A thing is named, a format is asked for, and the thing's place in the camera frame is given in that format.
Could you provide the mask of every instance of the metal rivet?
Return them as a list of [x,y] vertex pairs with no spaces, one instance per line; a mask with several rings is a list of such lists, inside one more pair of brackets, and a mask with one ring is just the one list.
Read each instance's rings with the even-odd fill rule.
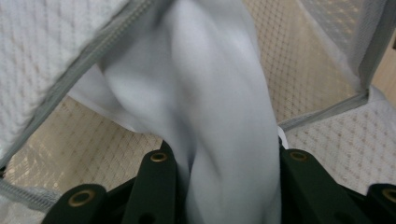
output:
[[152,161],[160,162],[160,161],[166,161],[168,159],[168,156],[166,156],[166,154],[163,152],[157,152],[152,154],[150,159]]
[[391,202],[396,203],[396,189],[383,189],[382,194]]
[[[82,196],[84,194],[86,194],[86,198],[84,200],[79,200],[78,196]],[[70,197],[69,205],[72,207],[80,207],[80,206],[90,202],[94,197],[95,197],[95,191],[93,191],[91,189],[84,189],[84,190],[81,190],[81,191],[73,194],[73,196]]]
[[302,152],[291,152],[289,154],[295,161],[307,161],[308,157]]

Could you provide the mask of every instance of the beige mesh fabric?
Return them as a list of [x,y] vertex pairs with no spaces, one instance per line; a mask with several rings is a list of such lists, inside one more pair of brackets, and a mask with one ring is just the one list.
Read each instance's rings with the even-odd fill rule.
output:
[[396,110],[378,91],[367,105],[286,133],[290,148],[312,153],[339,184],[366,194],[396,184]]
[[12,158],[6,180],[60,192],[83,183],[113,189],[136,176],[142,157],[161,141],[125,130],[65,97]]
[[355,94],[295,0],[245,0],[278,122]]

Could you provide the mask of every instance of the gray fabric trim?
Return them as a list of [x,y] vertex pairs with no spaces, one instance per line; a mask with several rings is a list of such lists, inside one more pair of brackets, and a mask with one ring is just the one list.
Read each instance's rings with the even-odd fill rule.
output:
[[373,41],[375,30],[382,18],[387,0],[362,0],[350,46],[346,52],[352,71],[360,77],[359,66]]
[[284,122],[279,123],[278,125],[287,132],[291,129],[301,127],[305,124],[313,123],[318,120],[326,119],[331,116],[344,113],[350,109],[357,108],[361,105],[365,105],[368,102],[368,92],[363,92],[352,96],[345,101],[342,101],[336,105],[333,105],[327,109],[321,110],[319,112],[314,112],[311,114],[302,115],[298,118],[288,119]]
[[140,15],[147,10],[151,3],[151,0],[131,1],[116,18],[99,33],[88,47],[81,52],[80,56],[49,90],[47,98],[35,111],[26,129],[7,151],[3,159],[0,160],[0,167],[4,167],[7,164],[11,157],[17,153],[28,140],[30,135],[33,134],[61,102],[79,78],[117,43],[117,40],[126,33],[132,23],[138,20]]
[[381,19],[375,28],[373,38],[359,66],[361,86],[364,90],[370,87],[376,68],[381,62],[393,35],[396,23],[396,0],[388,0],[384,6]]

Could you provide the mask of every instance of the hole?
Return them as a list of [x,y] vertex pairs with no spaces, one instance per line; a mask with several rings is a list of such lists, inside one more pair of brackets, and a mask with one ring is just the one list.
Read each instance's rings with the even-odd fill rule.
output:
[[391,202],[396,203],[396,189],[383,189],[382,194]]
[[290,156],[296,161],[308,160],[308,157],[303,152],[291,152]]
[[90,202],[95,197],[95,192],[91,189],[81,190],[69,199],[69,205],[72,207],[80,207],[88,202]]
[[159,162],[159,161],[166,161],[166,160],[168,159],[168,157],[166,156],[165,153],[157,152],[157,153],[152,154],[152,156],[150,157],[150,159],[151,159],[152,161]]
[[152,214],[144,214],[139,218],[139,224],[152,224],[155,222],[155,217]]
[[354,224],[355,220],[353,219],[352,216],[350,216],[347,213],[343,212],[336,212],[334,213],[334,218],[337,220],[337,223],[342,223],[342,224]]

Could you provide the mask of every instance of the quilted fabric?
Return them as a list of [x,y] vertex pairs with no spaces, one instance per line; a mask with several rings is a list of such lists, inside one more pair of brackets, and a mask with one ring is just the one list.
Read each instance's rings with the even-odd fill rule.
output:
[[0,1],[0,159],[49,88],[127,2]]
[[286,132],[291,148],[312,153],[339,184],[366,194],[396,184],[396,110],[371,88],[367,105]]

